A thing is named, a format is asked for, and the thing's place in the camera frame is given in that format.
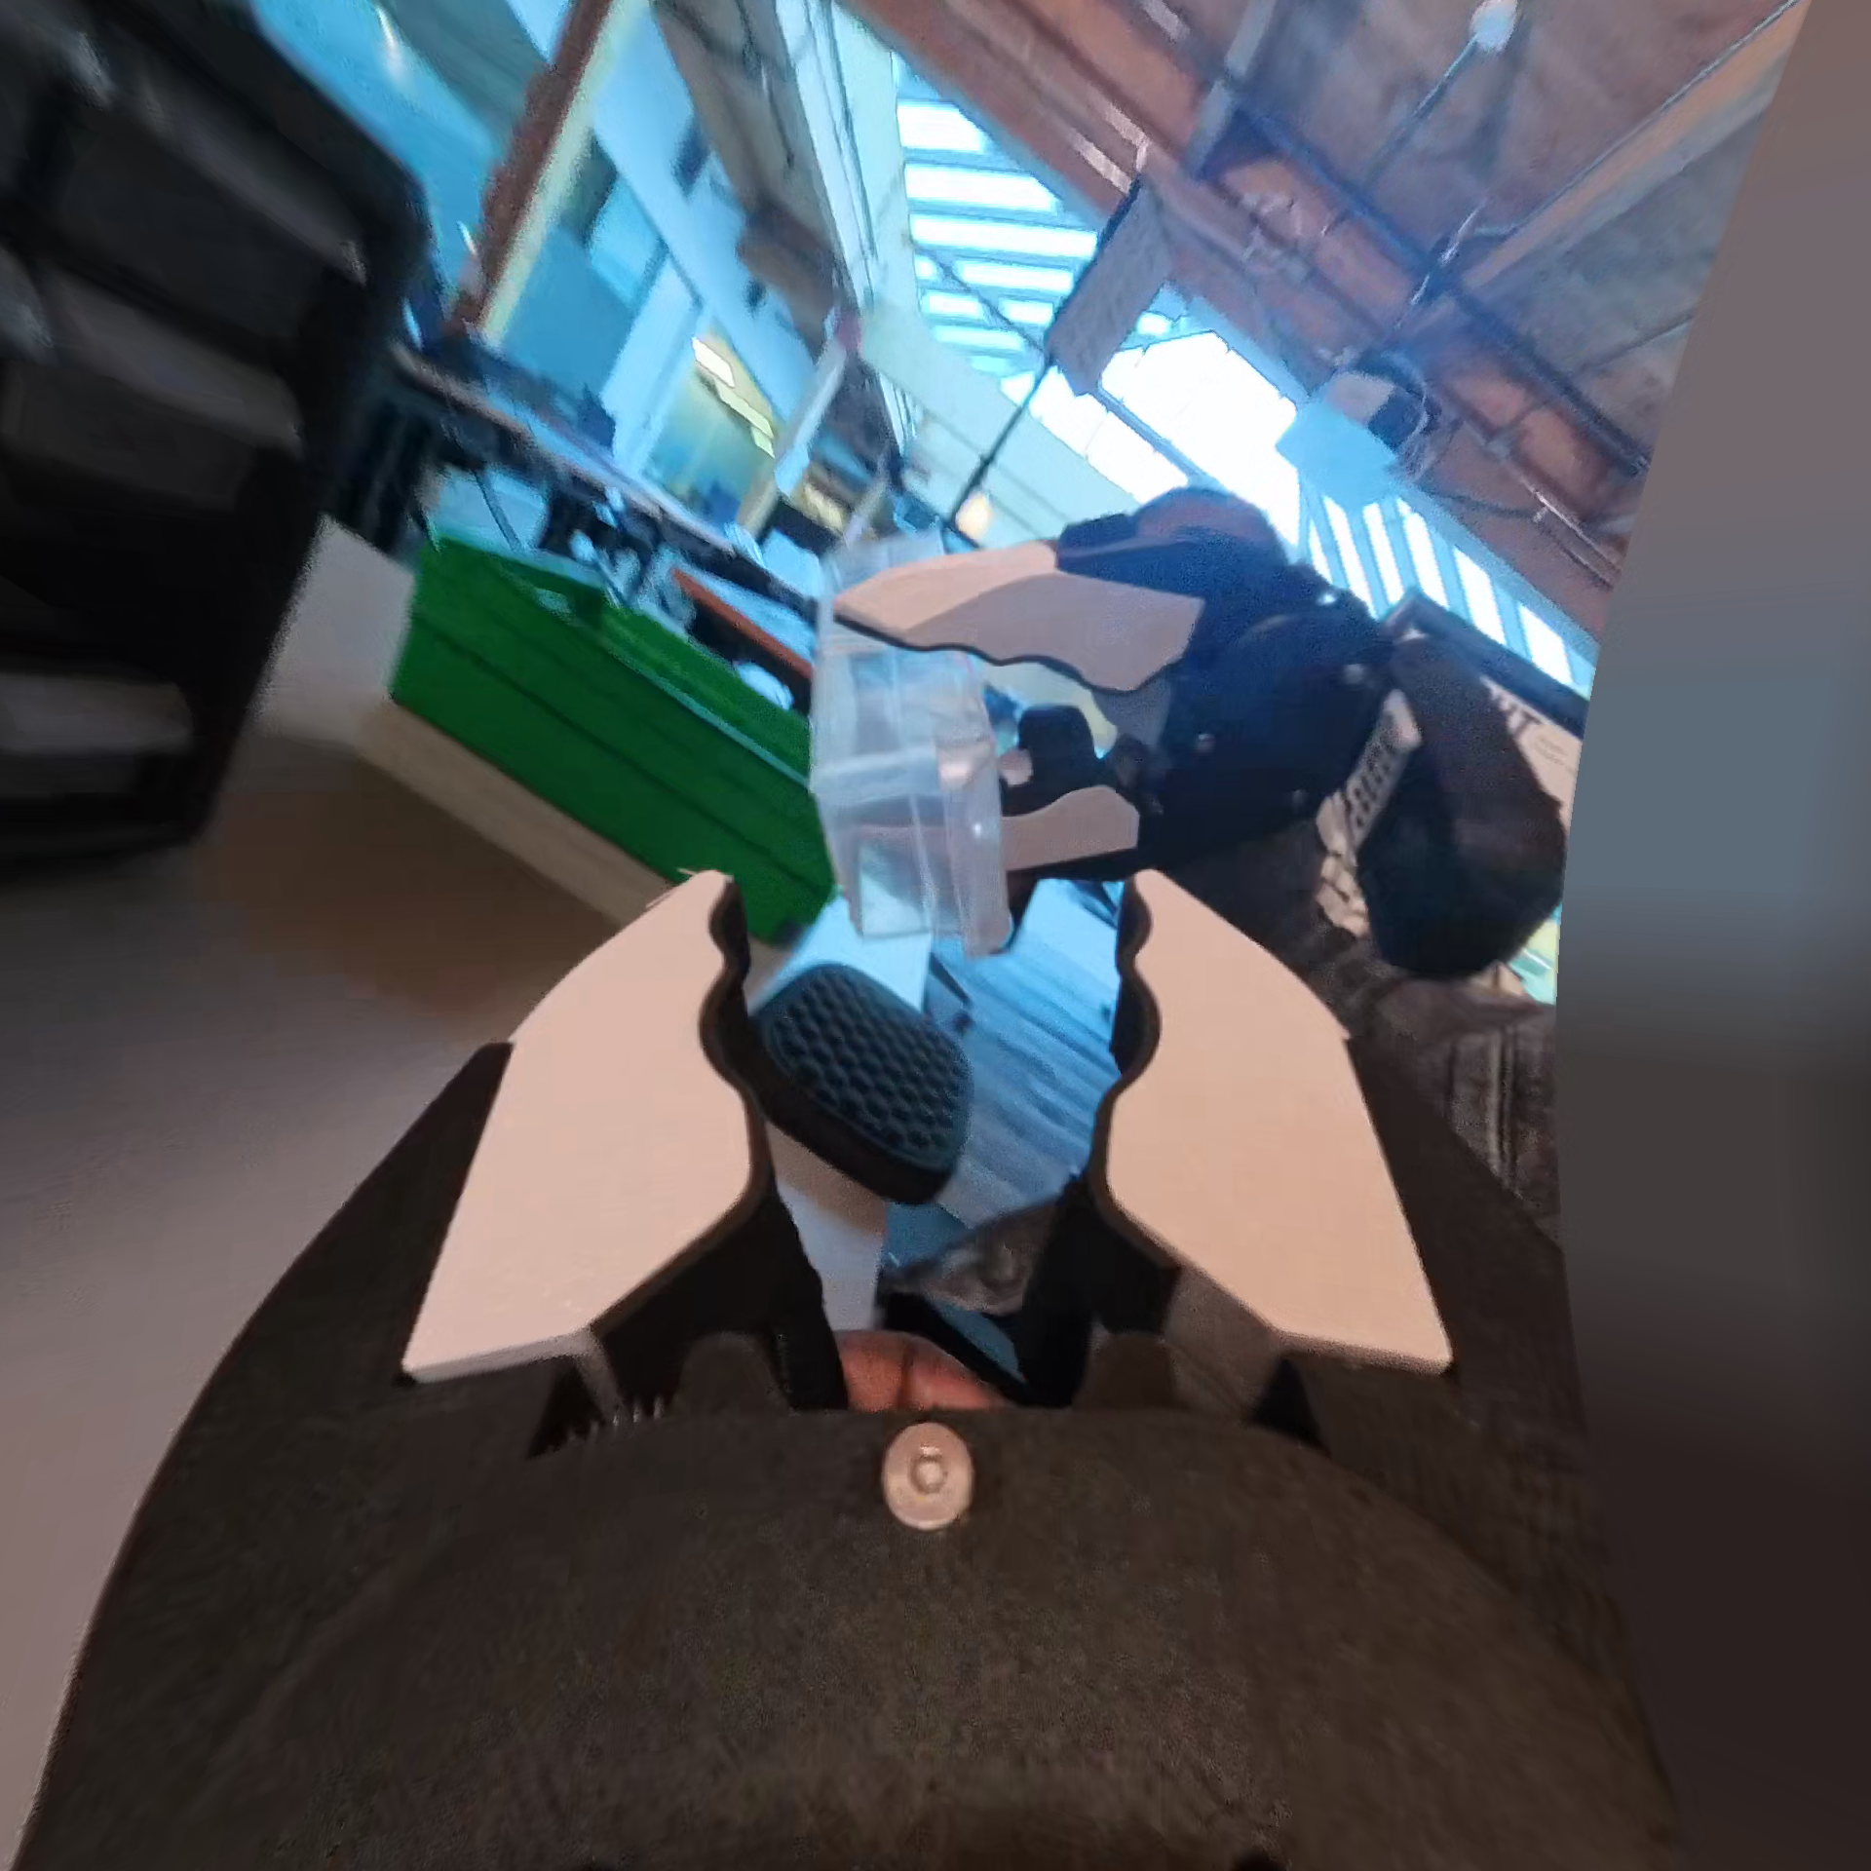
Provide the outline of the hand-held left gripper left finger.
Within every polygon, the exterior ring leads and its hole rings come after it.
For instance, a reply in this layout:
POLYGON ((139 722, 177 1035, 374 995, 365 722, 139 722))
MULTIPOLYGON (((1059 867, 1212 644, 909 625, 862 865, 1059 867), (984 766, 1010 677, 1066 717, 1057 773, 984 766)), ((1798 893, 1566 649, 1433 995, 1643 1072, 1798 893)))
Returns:
POLYGON ((733 879, 694 874, 514 1030, 408 1329, 410 1383, 563 1361, 598 1411, 667 1388, 620 1376, 605 1340, 773 1194, 725 1042, 747 968, 733 879))

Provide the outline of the clear plastic drawer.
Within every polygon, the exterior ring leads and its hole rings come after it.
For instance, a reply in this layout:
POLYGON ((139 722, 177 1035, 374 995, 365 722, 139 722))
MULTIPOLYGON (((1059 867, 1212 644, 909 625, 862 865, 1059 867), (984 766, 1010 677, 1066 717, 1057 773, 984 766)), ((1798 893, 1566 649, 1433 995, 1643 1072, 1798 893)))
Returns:
POLYGON ((826 562, 810 689, 810 773, 829 868, 857 935, 932 938, 970 957, 1013 935, 1001 855, 1001 778, 970 656, 906 649, 843 618, 876 575, 946 554, 935 531, 864 542, 826 562))

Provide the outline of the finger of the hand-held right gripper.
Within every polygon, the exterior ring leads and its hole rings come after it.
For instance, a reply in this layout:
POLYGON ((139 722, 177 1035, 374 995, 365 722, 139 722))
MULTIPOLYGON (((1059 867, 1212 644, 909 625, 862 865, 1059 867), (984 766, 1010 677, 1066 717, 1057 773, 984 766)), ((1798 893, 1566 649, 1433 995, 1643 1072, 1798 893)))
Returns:
POLYGON ((1048 877, 1128 877, 1139 813, 1116 788, 1080 710, 1020 710, 998 757, 998 855, 1010 914, 1048 877))
POLYGON ((1026 543, 862 575, 827 599, 826 622, 900 651, 1041 665, 1132 695, 1184 660, 1203 611, 1200 595, 1067 571, 1052 543, 1026 543))

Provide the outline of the white ceiling unit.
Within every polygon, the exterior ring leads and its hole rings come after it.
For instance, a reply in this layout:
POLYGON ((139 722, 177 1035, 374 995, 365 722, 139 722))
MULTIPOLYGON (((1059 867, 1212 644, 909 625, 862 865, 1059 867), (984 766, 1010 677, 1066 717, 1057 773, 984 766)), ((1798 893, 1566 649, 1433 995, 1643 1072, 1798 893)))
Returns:
POLYGON ((1434 429, 1438 406, 1417 378, 1340 369, 1293 413, 1274 444, 1304 482, 1393 482, 1434 429))

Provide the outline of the green plastic crate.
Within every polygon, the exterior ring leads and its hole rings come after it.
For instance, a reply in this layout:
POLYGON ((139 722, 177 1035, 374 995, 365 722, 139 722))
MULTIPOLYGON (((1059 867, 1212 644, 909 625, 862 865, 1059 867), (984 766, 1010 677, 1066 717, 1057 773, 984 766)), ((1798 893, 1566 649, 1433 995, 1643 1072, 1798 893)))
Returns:
POLYGON ((807 719, 575 568, 433 536, 389 698, 650 874, 733 877, 754 938, 834 895, 807 719))

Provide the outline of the set of clear cabinet drawers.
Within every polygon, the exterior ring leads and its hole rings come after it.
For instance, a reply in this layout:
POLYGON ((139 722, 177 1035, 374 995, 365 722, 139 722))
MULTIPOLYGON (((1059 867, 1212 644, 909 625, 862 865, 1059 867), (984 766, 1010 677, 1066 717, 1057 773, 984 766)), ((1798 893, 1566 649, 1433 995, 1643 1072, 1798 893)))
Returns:
POLYGON ((358 192, 274 135, 73 102, 3 189, 3 575, 222 759, 382 347, 358 192))

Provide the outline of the black drawer cabinet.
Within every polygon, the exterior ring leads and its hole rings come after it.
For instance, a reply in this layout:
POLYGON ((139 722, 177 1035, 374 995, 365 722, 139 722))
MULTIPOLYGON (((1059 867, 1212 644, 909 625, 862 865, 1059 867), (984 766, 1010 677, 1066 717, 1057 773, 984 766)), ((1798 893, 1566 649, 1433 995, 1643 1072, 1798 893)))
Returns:
POLYGON ((207 827, 429 225, 257 4, 1 15, 14 884, 207 827))

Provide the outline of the black honeycomb pad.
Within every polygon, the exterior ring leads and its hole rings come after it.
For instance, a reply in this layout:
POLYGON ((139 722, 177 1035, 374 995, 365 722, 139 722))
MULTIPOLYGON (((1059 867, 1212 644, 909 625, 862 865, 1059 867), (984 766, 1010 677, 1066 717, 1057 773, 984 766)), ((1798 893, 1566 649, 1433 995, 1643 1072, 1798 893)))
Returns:
POLYGON ((819 964, 763 999, 753 1030, 773 1129, 890 1204, 942 1194, 970 1134, 973 1070, 937 1021, 869 975, 819 964))

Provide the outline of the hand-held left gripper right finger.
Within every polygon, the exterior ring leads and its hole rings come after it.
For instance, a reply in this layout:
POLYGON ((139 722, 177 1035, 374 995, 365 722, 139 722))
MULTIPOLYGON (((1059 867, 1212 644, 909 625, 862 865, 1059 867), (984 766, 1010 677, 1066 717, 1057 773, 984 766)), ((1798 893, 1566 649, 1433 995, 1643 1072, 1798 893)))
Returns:
POLYGON ((1092 1188, 1166 1260, 1189 1401, 1250 1418, 1295 1355, 1438 1380, 1453 1354, 1340 1025, 1161 874, 1126 895, 1140 1056, 1092 1188))

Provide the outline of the long workbench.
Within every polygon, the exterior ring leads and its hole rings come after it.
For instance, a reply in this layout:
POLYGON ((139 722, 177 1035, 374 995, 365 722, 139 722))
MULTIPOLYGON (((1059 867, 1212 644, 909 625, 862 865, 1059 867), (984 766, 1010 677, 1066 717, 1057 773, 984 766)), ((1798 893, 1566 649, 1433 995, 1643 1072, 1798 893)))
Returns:
POLYGON ((709 526, 563 423, 403 343, 389 352, 386 390, 424 434, 429 467, 414 470, 414 489, 474 482, 509 550, 575 561, 620 602, 669 594, 702 648, 760 670, 807 712, 810 599, 744 531, 709 526))

